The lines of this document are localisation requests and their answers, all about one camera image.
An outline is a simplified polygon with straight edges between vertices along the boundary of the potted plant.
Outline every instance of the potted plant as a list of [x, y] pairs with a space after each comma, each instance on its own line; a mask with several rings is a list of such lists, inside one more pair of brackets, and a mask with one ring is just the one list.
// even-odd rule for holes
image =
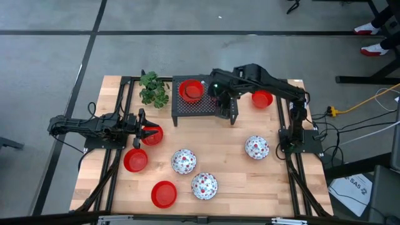
[[143, 104], [151, 104], [154, 101], [154, 107], [159, 109], [168, 103], [169, 96], [164, 87], [169, 89], [169, 85], [160, 80], [154, 71], [142, 75], [139, 85], [145, 87], [139, 93]]

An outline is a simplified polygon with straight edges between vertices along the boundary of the shoe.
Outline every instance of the shoe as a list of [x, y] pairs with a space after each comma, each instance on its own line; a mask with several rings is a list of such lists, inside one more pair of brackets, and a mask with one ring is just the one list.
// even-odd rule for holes
[[362, 26], [354, 28], [354, 33], [359, 35], [376, 34], [379, 28], [375, 28], [370, 22]]
[[388, 53], [388, 51], [389, 50], [383, 49], [379, 43], [361, 48], [361, 54], [365, 56], [383, 56]]

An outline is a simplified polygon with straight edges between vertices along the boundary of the black stand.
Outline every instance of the black stand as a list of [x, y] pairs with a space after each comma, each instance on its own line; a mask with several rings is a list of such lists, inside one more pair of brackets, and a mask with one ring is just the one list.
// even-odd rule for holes
[[400, 68], [400, 59], [395, 60], [383, 67], [381, 70], [369, 77], [355, 76], [336, 76], [338, 84], [388, 84], [395, 85], [400, 83], [400, 78], [387, 78], [389, 74]]
[[374, 171], [376, 165], [390, 168], [391, 152], [363, 159], [356, 162], [350, 162], [341, 166], [334, 166], [325, 170], [326, 179], [343, 178], [355, 174], [369, 173]]
[[12, 147], [14, 149], [22, 149], [24, 147], [24, 145], [20, 144], [18, 142], [12, 141], [10, 139], [0, 137], [0, 149], [2, 147]]

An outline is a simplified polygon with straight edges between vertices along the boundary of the gray floor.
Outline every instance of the gray floor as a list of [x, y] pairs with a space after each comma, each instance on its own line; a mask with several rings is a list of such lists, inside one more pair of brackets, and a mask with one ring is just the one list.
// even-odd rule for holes
[[[100, 0], [0, 0], [0, 29], [91, 30]], [[383, 1], [377, 2], [382, 9]], [[266, 30], [349, 31], [373, 18], [366, 3], [301, 1], [286, 15], [287, 1], [129, 1], [109, 0], [100, 30]], [[385, 86], [336, 84], [338, 75], [368, 76], [394, 59], [365, 57], [359, 48], [378, 37], [318, 36], [98, 36], [94, 43], [73, 117], [86, 118], [86, 105], [96, 101], [104, 75], [138, 75], [141, 69], [162, 76], [208, 74], [212, 68], [258, 63], [276, 78], [303, 79], [311, 111], [326, 106], [347, 109]], [[0, 218], [25, 216], [38, 189], [53, 140], [49, 118], [62, 114], [74, 85], [88, 36], [0, 36], [0, 136], [24, 142], [22, 151], [0, 152]], [[394, 93], [379, 100], [396, 107]], [[357, 111], [330, 119], [338, 127], [383, 113], [371, 101]], [[394, 121], [394, 115], [374, 123]], [[377, 127], [348, 133], [346, 141]], [[324, 147], [334, 144], [334, 134]], [[393, 130], [343, 146], [345, 160], [355, 161], [390, 151]], [[66, 141], [83, 145], [79, 135]], [[80, 154], [62, 149], [43, 213], [69, 209]]]

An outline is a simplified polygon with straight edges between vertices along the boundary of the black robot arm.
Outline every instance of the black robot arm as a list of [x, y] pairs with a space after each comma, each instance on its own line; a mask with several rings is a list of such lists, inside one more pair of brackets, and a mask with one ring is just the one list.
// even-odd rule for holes
[[208, 94], [217, 99], [217, 104], [222, 110], [229, 110], [231, 98], [239, 99], [245, 93], [260, 90], [288, 100], [291, 124], [287, 140], [281, 144], [287, 148], [289, 145], [299, 146], [304, 142], [303, 121], [307, 118], [306, 95], [308, 95], [304, 89], [272, 77], [257, 64], [235, 67], [233, 72], [213, 69], [210, 76], [212, 82]]
[[133, 146], [138, 149], [140, 148], [140, 139], [158, 132], [145, 131], [142, 129], [143, 126], [158, 127], [157, 124], [146, 120], [144, 109], [139, 109], [137, 116], [130, 113], [125, 120], [115, 112], [100, 117], [92, 116], [90, 119], [68, 119], [65, 116], [56, 116], [50, 119], [47, 131], [52, 136], [70, 132], [79, 133], [86, 138], [85, 148], [92, 148], [87, 146], [91, 143], [100, 143], [98, 148], [108, 148], [102, 146], [112, 143], [122, 147], [126, 145], [127, 136], [134, 134], [136, 137]]

